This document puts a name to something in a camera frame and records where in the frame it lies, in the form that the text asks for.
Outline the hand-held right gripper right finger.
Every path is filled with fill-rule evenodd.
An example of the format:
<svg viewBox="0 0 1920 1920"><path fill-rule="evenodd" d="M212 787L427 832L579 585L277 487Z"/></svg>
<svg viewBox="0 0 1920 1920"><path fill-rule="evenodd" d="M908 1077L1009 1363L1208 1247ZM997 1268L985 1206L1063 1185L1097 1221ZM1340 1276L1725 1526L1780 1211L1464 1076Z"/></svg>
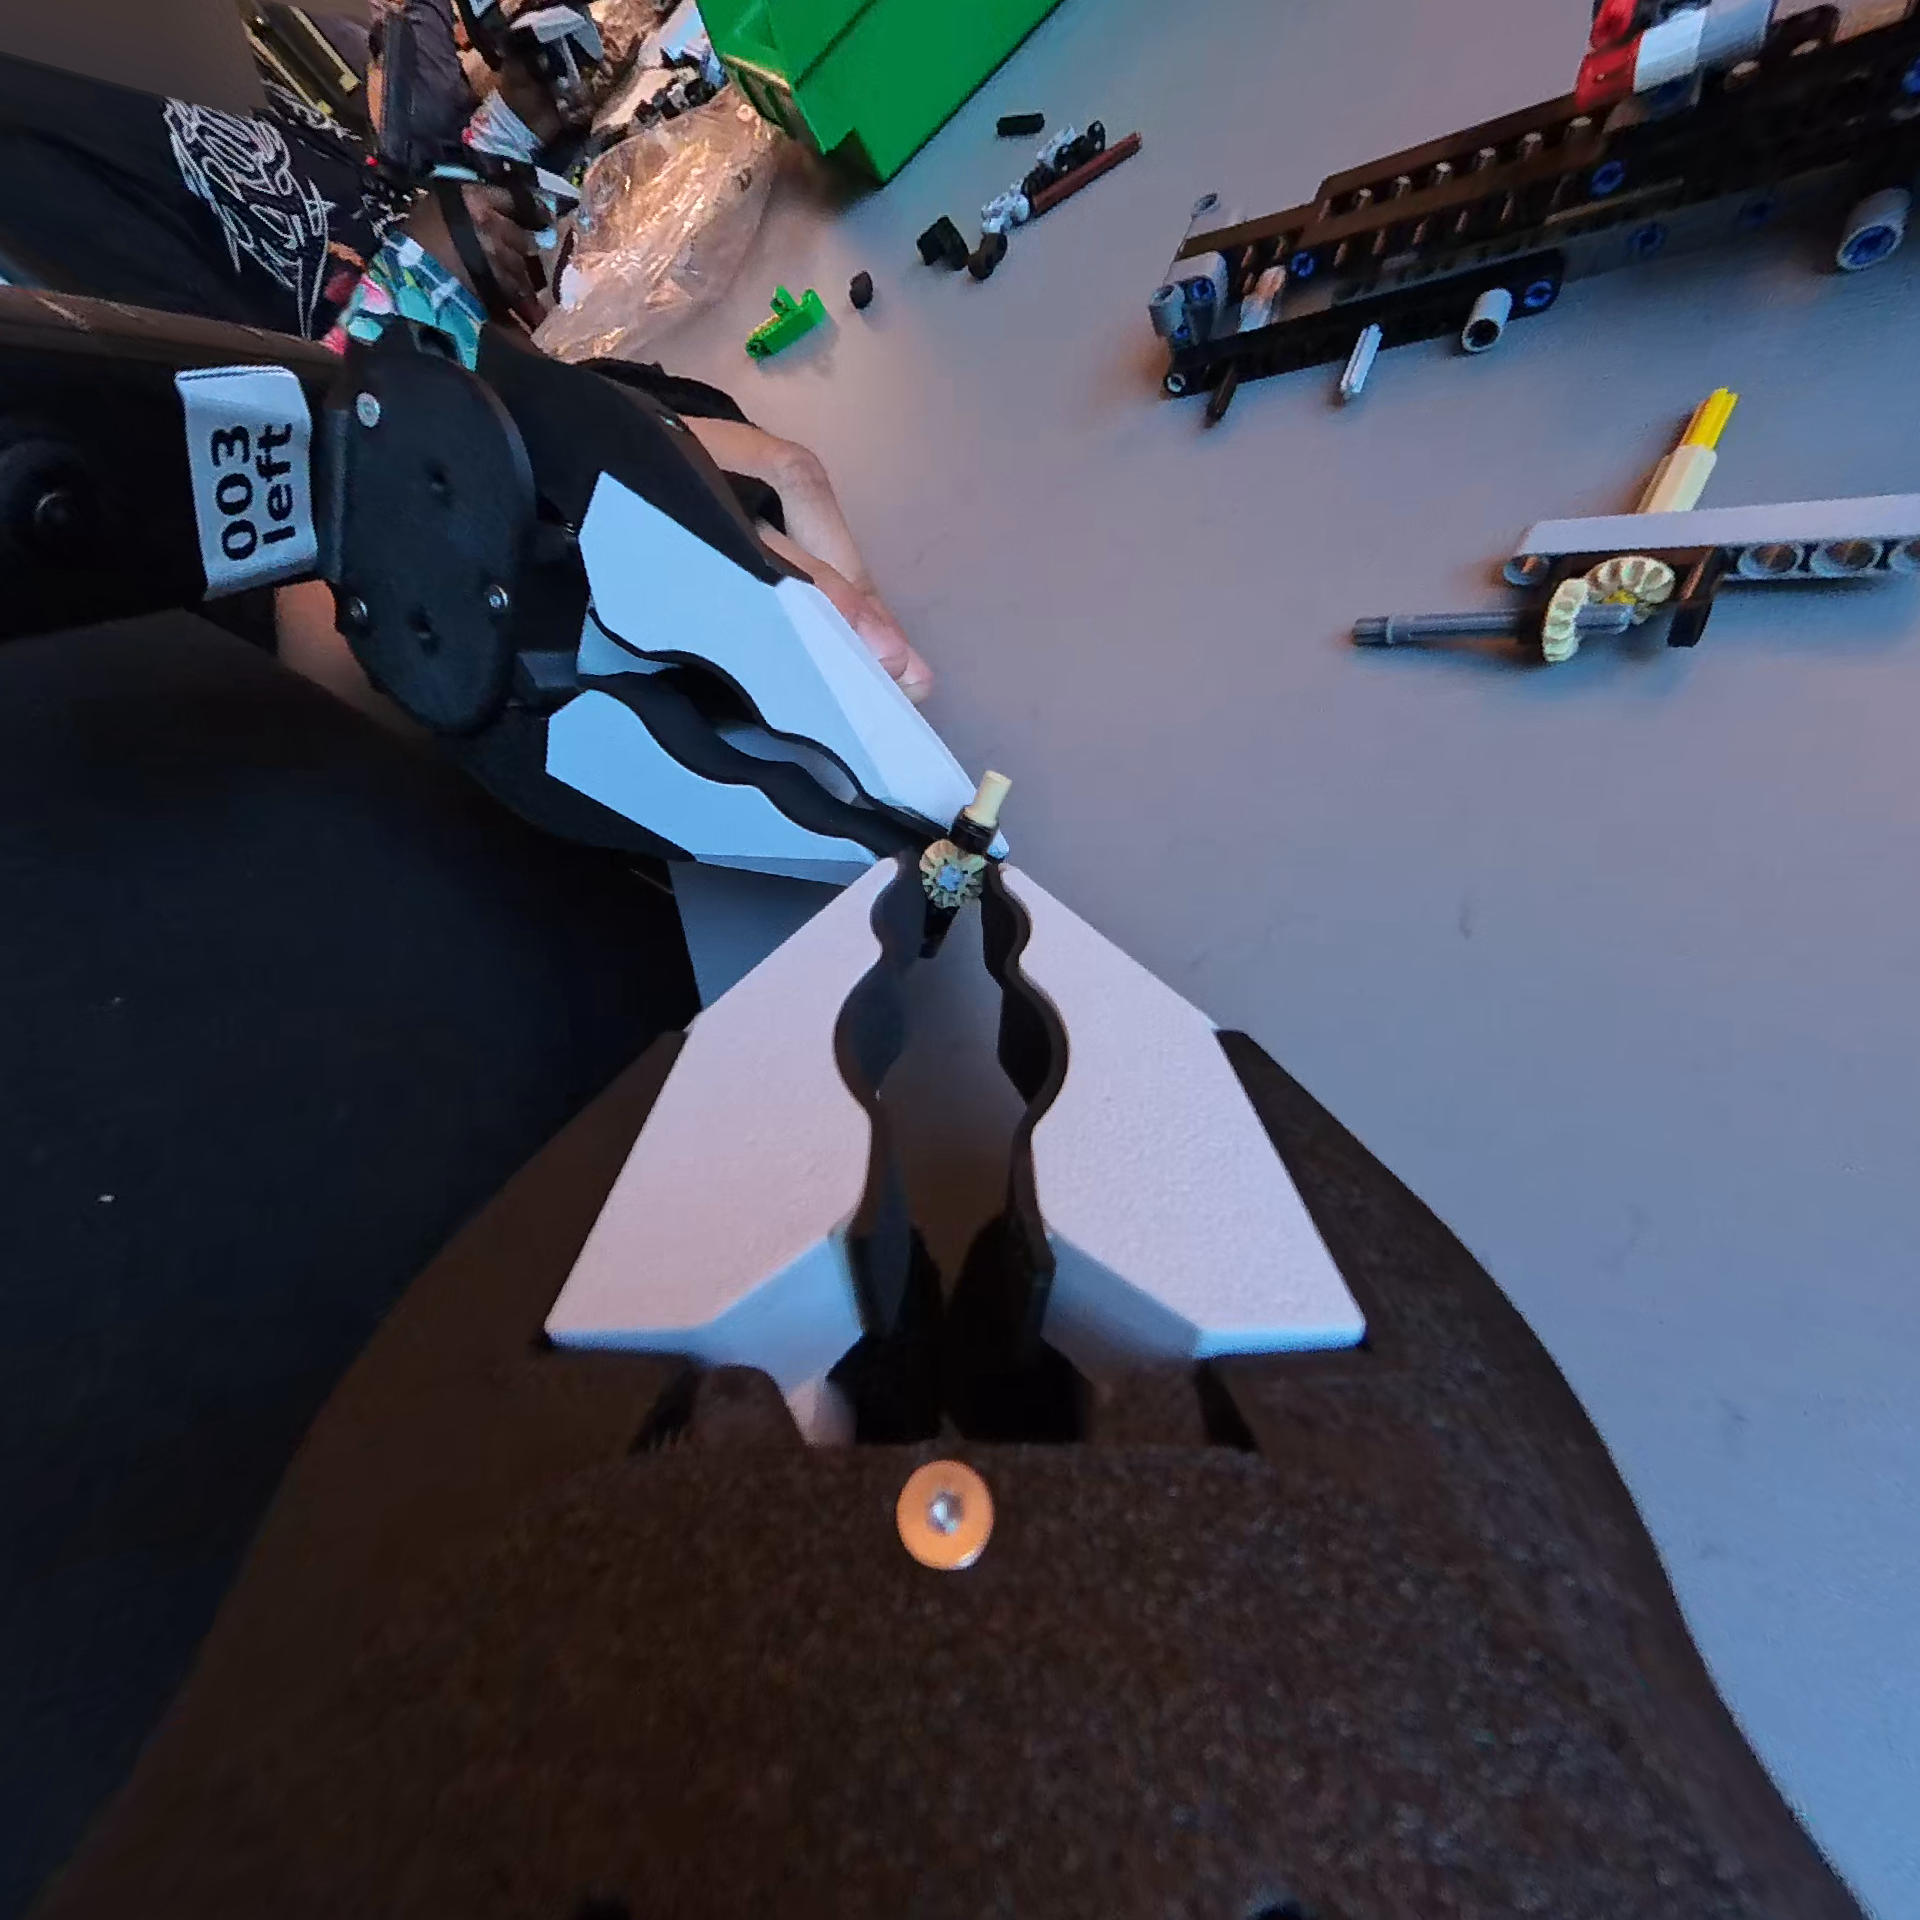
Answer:
<svg viewBox="0 0 1920 1920"><path fill-rule="evenodd" d="M983 961L1020 1092L1006 1209L974 1247L985 1356L1360 1348L1363 1307L1229 1034L1012 862L983 891Z"/></svg>

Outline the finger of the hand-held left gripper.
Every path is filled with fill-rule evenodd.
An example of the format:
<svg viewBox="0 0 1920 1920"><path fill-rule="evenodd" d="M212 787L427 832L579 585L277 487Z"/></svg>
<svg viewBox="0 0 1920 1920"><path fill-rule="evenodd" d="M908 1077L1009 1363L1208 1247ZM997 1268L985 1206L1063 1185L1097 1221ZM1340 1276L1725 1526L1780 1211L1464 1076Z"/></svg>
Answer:
<svg viewBox="0 0 1920 1920"><path fill-rule="evenodd" d="M917 707L856 659L546 659L543 774L702 868L917 850Z"/></svg>
<svg viewBox="0 0 1920 1920"><path fill-rule="evenodd" d="M856 659L887 673L811 580L757 575L614 477L602 477L592 490L579 555L589 568L579 661ZM971 791L974 782L917 707L917 850L948 829Z"/></svg>

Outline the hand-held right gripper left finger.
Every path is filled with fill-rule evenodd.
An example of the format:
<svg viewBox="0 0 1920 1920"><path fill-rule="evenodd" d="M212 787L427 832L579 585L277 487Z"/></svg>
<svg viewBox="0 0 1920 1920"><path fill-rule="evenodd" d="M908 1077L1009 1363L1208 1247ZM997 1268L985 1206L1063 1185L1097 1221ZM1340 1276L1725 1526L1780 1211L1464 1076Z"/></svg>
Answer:
<svg viewBox="0 0 1920 1920"><path fill-rule="evenodd" d="M878 1091L923 912L919 869L873 862L676 1034L555 1348L757 1368L816 1446L911 1422L929 1272Z"/></svg>

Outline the black lego frame assembly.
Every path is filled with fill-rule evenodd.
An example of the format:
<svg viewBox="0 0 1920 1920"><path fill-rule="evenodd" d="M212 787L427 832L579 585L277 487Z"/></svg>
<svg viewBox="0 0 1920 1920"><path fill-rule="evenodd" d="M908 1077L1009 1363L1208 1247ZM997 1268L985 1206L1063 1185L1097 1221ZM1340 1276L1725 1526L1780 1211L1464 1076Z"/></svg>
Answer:
<svg viewBox="0 0 1920 1920"><path fill-rule="evenodd" d="M978 777L971 798L954 816L948 829L933 836L933 841L954 836L964 847L990 850L985 881L990 881L992 868L1006 858L1001 811L1006 811L1009 791L1012 791L1012 777L1006 777L1001 770L985 770ZM954 926L959 924L959 914L968 909L959 909L955 914L933 914L923 896L919 961L933 961L944 947Z"/></svg>

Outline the grey lego beam assembly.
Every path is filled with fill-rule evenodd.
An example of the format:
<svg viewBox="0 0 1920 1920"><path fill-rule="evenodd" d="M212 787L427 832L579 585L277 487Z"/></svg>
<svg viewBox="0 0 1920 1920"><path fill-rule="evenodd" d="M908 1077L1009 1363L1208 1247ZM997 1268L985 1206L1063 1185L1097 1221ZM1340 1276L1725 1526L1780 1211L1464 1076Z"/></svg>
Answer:
<svg viewBox="0 0 1920 1920"><path fill-rule="evenodd" d="M1355 643L1520 640L1559 666L1650 620L1693 648L1725 588L1916 575L1913 490L1701 506L1739 400L1732 385L1698 400L1635 512L1531 523L1501 564L1506 607L1360 617Z"/></svg>

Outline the scattered black lego pieces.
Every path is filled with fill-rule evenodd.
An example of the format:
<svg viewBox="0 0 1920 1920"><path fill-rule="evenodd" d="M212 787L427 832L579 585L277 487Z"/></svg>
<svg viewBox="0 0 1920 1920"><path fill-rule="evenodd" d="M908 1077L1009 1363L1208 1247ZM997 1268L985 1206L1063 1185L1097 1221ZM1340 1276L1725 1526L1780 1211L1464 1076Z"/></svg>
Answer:
<svg viewBox="0 0 1920 1920"><path fill-rule="evenodd" d="M1112 174L1120 163L1144 152L1144 135L1128 130L1108 137L1105 122L1063 127L1048 135L1032 168L1009 181L997 197L978 208L978 234L955 228L954 215L939 215L919 239L919 259L940 271L964 271L974 282L992 279L1009 254L1009 239L1069 205L1077 193Z"/></svg>

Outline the pile of dark lego parts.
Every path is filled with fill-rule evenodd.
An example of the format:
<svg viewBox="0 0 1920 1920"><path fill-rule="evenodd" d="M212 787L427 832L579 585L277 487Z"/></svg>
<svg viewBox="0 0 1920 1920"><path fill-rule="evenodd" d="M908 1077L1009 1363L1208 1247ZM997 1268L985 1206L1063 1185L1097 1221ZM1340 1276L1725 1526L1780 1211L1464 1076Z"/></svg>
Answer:
<svg viewBox="0 0 1920 1920"><path fill-rule="evenodd" d="M696 5L684 5L635 41L635 54L597 109L592 130L618 135L666 122L712 104L727 88L729 72L712 43L702 13Z"/></svg>

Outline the lego truck model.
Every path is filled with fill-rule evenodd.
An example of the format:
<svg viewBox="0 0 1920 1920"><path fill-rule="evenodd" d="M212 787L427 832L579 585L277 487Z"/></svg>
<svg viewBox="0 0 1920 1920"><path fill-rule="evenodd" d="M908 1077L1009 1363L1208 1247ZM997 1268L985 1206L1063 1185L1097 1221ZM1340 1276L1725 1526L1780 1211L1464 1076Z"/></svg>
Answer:
<svg viewBox="0 0 1920 1920"><path fill-rule="evenodd" d="M1372 348L1501 347L1593 275L1842 208L1835 271L1916 228L1916 5L1593 5L1573 88L1232 218L1206 197L1151 296L1160 392L1208 398Z"/></svg>

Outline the person's left hand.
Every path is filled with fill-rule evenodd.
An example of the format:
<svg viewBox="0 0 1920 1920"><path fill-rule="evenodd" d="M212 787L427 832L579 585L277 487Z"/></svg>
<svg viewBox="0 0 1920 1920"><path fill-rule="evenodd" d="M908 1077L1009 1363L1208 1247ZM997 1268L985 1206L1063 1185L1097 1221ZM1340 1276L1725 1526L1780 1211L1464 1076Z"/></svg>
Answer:
<svg viewBox="0 0 1920 1920"><path fill-rule="evenodd" d="M899 617L878 595L823 456L804 444L743 421L690 416L690 432L729 477L737 498L753 506L757 537L780 555L780 563L808 573L887 666L891 682L899 684L911 702L923 702L933 689L933 673L899 632Z"/></svg>

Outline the clear plastic bag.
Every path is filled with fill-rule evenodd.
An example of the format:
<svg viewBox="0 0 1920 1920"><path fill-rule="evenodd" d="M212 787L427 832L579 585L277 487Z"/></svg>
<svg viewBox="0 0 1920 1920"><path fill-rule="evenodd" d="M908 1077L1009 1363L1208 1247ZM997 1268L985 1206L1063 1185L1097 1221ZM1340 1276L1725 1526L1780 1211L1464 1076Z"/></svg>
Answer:
<svg viewBox="0 0 1920 1920"><path fill-rule="evenodd" d="M796 145L734 85L599 152L571 218L537 347L640 359L717 306Z"/></svg>

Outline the green plastic bin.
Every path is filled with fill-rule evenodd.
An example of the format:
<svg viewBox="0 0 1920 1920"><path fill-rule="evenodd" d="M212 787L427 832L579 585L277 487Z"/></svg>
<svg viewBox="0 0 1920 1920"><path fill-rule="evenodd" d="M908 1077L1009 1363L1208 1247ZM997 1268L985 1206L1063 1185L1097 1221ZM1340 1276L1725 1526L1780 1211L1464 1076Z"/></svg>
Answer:
<svg viewBox="0 0 1920 1920"><path fill-rule="evenodd" d="M739 98L816 155L891 181L1056 5L701 5Z"/></svg>

